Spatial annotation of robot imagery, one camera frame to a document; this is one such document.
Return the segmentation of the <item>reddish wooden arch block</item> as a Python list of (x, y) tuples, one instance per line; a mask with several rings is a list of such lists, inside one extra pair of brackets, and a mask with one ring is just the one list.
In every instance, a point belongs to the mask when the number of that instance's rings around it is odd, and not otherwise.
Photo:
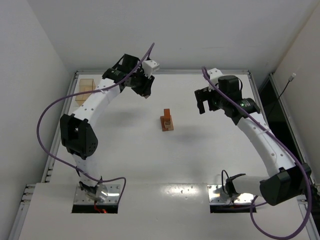
[(164, 121), (170, 121), (171, 120), (171, 113), (169, 108), (165, 108), (163, 111)]

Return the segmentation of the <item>light wooden rectangular block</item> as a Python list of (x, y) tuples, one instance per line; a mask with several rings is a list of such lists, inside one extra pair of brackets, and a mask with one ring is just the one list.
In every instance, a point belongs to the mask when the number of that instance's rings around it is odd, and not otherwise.
[(170, 120), (169, 122), (168, 122), (168, 128), (167, 128), (169, 131), (173, 131), (174, 130), (174, 125), (173, 125), (173, 122), (172, 122), (172, 120)]

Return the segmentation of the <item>reddish brown rectangular block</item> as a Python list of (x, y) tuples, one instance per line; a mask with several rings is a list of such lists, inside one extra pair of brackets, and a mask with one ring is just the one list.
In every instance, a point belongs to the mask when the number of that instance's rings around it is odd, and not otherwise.
[(166, 129), (166, 127), (165, 127), (164, 116), (161, 116), (161, 117), (160, 117), (160, 122), (161, 122), (162, 131), (163, 131), (163, 132), (166, 132), (167, 129)]

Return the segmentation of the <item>transparent orange plastic box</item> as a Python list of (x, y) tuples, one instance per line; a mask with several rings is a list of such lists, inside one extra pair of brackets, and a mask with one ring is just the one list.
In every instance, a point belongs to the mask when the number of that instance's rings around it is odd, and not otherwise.
[[(90, 92), (95, 90), (96, 84), (93, 78), (82, 78), (79, 80), (79, 92)], [(76, 103), (81, 106), (88, 99), (91, 93), (80, 94), (75, 97)]]

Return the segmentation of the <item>ribbed light wooden block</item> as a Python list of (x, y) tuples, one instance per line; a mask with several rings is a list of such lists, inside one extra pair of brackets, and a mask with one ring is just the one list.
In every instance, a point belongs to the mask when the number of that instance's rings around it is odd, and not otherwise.
[(164, 126), (165, 126), (166, 128), (171, 128), (171, 126), (172, 126), (171, 121), (164, 121)]

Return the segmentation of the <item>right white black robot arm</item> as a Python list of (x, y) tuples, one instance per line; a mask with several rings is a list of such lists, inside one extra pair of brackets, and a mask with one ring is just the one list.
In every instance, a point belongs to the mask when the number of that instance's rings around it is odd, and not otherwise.
[(271, 206), (276, 206), (305, 192), (311, 168), (300, 163), (293, 154), (276, 141), (256, 102), (242, 97), (242, 82), (234, 75), (217, 79), (215, 89), (208, 86), (194, 92), (200, 114), (205, 113), (204, 102), (210, 111), (223, 110), (249, 139), (261, 157), (267, 177), (239, 173), (225, 180), (223, 189), (229, 197), (242, 193), (261, 196)]

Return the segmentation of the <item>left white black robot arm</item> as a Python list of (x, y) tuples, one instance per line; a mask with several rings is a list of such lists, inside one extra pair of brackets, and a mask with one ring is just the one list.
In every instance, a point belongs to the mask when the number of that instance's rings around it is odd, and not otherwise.
[(106, 190), (98, 163), (93, 158), (98, 148), (94, 132), (98, 118), (126, 87), (148, 98), (155, 79), (153, 74), (159, 67), (159, 63), (150, 57), (140, 61), (135, 56), (124, 54), (119, 62), (103, 73), (96, 92), (91, 93), (72, 114), (64, 114), (60, 118), (61, 143), (75, 161), (81, 190), (90, 198), (97, 199)]

